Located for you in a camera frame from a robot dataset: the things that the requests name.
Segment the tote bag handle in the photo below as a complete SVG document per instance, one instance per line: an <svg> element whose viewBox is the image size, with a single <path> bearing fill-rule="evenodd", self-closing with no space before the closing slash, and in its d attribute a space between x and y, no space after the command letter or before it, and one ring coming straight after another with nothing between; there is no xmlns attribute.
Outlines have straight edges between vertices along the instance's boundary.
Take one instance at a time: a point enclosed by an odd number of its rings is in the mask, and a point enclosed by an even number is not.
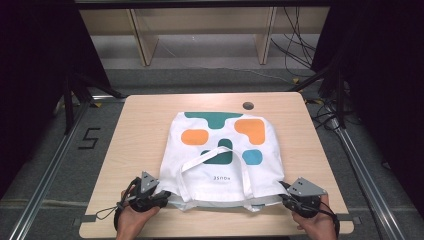
<svg viewBox="0 0 424 240"><path fill-rule="evenodd" d="M203 155L200 155L199 157L196 157L196 158L184 163L181 166L181 168L179 169L179 172L177 174L177 181L178 181L178 185L180 187L181 198L183 199L184 202L188 203L188 202L191 202L195 199L193 199L190 192L188 191L188 189L187 189L187 187L184 183L184 179L183 179L182 174L185 171L187 171L187 170L189 170L189 169L191 169L191 168L193 168L193 167L195 167L199 164L204 163L205 161L215 157L218 154L230 152L230 151L235 153L235 155L239 159L240 166L241 166L241 175L242 175L242 180L243 180L243 182L242 182L243 183L243 193L244 193L244 197L245 197L243 207L245 207L246 209L248 209L250 211L256 211L256 209L254 209L252 207L252 205L250 204L250 202L248 200L248 199L253 198L253 191L252 191L252 184L250 182L249 172L248 172L248 169L247 169L247 164L237 152L235 152L232 149L229 149L227 147L224 147L224 146L219 146L219 147L217 147L213 150L210 150L209 152L207 152Z"/></svg>

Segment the gray floor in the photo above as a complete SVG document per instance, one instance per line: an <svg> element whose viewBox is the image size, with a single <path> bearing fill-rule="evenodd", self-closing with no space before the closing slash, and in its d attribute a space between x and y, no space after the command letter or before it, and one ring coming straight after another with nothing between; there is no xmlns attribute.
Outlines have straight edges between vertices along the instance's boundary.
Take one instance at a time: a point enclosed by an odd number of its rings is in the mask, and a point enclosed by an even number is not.
<svg viewBox="0 0 424 240"><path fill-rule="evenodd" d="M304 38L314 45L318 37L306 35ZM288 44L284 36L273 38L284 48ZM150 67L141 66L131 36L93 37L93 42L112 86L126 94L286 91L292 86L293 78L296 78L285 70L286 64L291 72L311 74L305 67L290 58L286 59L273 45L267 64L259 65L253 37L250 35L163 36ZM300 49L292 48L291 51L302 55ZM316 99L319 84L320 82L317 82L305 89L305 98ZM93 90L93 95L102 94ZM123 104L119 101L102 102L100 107L86 111L26 235L27 239L80 239L79 220L85 213ZM311 116L314 116L321 106L308 104L307 108ZM57 115L52 118L45 135L40 138L31 159L23 166L2 199L0 239L8 238L45 169L55 156L63 138L64 123L64 109L61 106ZM360 125L360 120L355 115L348 116L346 123L349 136L382 199L395 216L405 239L422 239L423 219L390 170L381 166L384 159L366 128ZM90 132L90 137L96 137L99 141L94 149L83 150L80 147L87 146L83 138L88 128L99 128ZM384 224L379 222L378 214L376 218L379 227L375 226L366 198L337 135L322 127L317 129L317 133L349 212L357 221L354 232L342 235L340 239L379 239L378 229L381 230L383 239L389 239L390 234L385 231ZM296 236L292 239L307 238Z"/></svg>

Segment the round hole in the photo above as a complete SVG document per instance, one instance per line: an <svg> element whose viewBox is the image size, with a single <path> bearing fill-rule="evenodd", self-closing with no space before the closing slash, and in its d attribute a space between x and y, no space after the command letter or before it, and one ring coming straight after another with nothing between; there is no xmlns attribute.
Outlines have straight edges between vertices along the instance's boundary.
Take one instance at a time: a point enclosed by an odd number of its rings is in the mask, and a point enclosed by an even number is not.
<svg viewBox="0 0 424 240"><path fill-rule="evenodd" d="M253 105L253 103L251 102L245 102L243 103L243 108L246 110L252 110L255 107L255 105Z"/></svg>

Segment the human hand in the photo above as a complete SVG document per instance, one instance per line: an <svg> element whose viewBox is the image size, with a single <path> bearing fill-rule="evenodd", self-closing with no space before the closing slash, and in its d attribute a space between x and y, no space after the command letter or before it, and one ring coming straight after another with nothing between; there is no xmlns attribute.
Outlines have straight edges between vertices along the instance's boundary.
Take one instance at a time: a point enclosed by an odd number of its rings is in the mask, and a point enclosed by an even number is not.
<svg viewBox="0 0 424 240"><path fill-rule="evenodd" d="M156 215L160 208L153 207L146 212L137 212L131 207L128 207L128 202L124 203L124 209L118 220L118 230L116 234L117 240L132 240L140 234L146 222Z"/></svg>
<svg viewBox="0 0 424 240"><path fill-rule="evenodd" d="M320 209L331 212L328 208L329 198L328 195L321 196L321 202L325 203L320 205ZM313 218L303 218L296 212L292 212L293 220L299 224L297 229L305 230L308 236L313 240L335 240L337 239L336 231L334 230L333 219L324 213L318 213Z"/></svg>

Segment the orange patch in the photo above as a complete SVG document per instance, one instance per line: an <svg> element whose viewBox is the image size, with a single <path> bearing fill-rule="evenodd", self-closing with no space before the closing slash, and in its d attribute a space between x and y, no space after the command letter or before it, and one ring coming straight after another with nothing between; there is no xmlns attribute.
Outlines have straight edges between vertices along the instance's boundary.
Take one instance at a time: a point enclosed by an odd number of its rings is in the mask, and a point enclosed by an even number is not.
<svg viewBox="0 0 424 240"><path fill-rule="evenodd" d="M260 119L239 119L234 127L237 132L246 134L251 144L260 145L265 142L265 124Z"/></svg>
<svg viewBox="0 0 424 240"><path fill-rule="evenodd" d="M202 129L185 130L181 134L181 141L187 145L203 145L209 139L209 133Z"/></svg>

